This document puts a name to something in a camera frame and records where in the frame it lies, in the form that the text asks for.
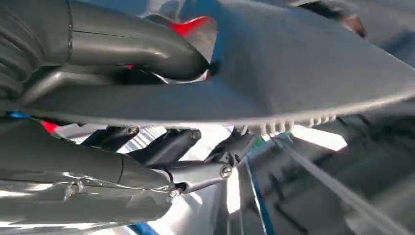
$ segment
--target hex bolt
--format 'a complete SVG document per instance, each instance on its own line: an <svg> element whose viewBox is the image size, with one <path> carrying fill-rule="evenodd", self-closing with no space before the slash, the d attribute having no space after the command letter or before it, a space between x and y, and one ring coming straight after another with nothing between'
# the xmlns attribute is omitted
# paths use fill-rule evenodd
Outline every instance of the hex bolt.
<svg viewBox="0 0 415 235"><path fill-rule="evenodd" d="M222 167L220 174L222 179L227 180L232 175L232 167L230 165Z"/></svg>
<svg viewBox="0 0 415 235"><path fill-rule="evenodd" d="M170 191L169 195L170 197L178 197L183 193L183 190L181 188L176 188Z"/></svg>
<svg viewBox="0 0 415 235"><path fill-rule="evenodd" d="M202 137L202 133L200 133L200 131L192 131L190 136L194 140L199 140Z"/></svg>
<svg viewBox="0 0 415 235"><path fill-rule="evenodd" d="M140 131L140 129L138 127L130 127L128 128L127 132L130 135L136 134Z"/></svg>

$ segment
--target metal bracket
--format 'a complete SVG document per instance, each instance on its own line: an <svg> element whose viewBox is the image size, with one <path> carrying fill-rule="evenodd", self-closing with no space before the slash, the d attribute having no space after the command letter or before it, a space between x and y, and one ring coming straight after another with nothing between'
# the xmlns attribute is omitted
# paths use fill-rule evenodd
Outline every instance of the metal bracket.
<svg viewBox="0 0 415 235"><path fill-rule="evenodd" d="M225 163L183 161L162 171L176 186L170 193L170 196L175 197L226 181L232 174L232 166Z"/></svg>

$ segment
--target bolt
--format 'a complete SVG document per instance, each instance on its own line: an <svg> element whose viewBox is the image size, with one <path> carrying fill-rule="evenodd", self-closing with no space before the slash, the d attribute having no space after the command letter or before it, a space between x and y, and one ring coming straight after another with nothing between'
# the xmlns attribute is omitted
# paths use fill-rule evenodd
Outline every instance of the bolt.
<svg viewBox="0 0 415 235"><path fill-rule="evenodd" d="M221 177L226 180L232 175L232 168L230 165L226 165L221 169Z"/></svg>
<svg viewBox="0 0 415 235"><path fill-rule="evenodd" d="M136 134L140 131L140 129L138 127L130 127L128 128L127 132L130 135Z"/></svg>
<svg viewBox="0 0 415 235"><path fill-rule="evenodd" d="M69 198L77 194L78 192L79 192L79 185L78 184L71 185L69 188L67 188L65 192L64 200L68 200Z"/></svg>
<svg viewBox="0 0 415 235"><path fill-rule="evenodd" d="M202 137L202 133L200 133L200 131L192 131L192 134L190 136L194 140L199 140Z"/></svg>
<svg viewBox="0 0 415 235"><path fill-rule="evenodd" d="M183 193L183 190L181 188L173 189L170 191L170 197L178 197Z"/></svg>

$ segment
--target gray plastic panel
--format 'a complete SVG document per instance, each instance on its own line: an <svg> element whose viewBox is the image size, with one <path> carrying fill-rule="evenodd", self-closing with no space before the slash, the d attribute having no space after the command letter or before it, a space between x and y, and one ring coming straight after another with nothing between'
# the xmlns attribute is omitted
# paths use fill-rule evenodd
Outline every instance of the gray plastic panel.
<svg viewBox="0 0 415 235"><path fill-rule="evenodd" d="M274 125L357 113L415 93L411 67L309 11L248 0L192 7L188 17L208 15L219 26L211 82L62 88L25 110L121 126Z"/></svg>

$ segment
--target blue stripe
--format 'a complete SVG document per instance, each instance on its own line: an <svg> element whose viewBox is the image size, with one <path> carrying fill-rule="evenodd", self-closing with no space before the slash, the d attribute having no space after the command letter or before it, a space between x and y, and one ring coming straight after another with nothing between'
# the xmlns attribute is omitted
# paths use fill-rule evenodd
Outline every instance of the blue stripe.
<svg viewBox="0 0 415 235"><path fill-rule="evenodd" d="M154 229L147 223L135 224L128 226L137 235L159 235Z"/></svg>
<svg viewBox="0 0 415 235"><path fill-rule="evenodd" d="M272 222L271 222L271 218L270 218L270 214L269 214L268 209L267 209L267 205L265 204L265 198L262 195L261 190L259 189L259 181L258 181L258 179L256 178L256 175L255 175L255 168L254 168L254 165L251 162L251 156L252 156L251 154L248 155L247 163L248 163L249 167L252 170L251 171L251 175L252 175L251 180L252 180L252 183L254 185L256 197L257 197L258 202L259 202L260 213L262 215L262 220L263 220L263 223L264 223L265 231L266 231L267 235L274 235L276 233L274 231L274 227L273 227Z"/></svg>

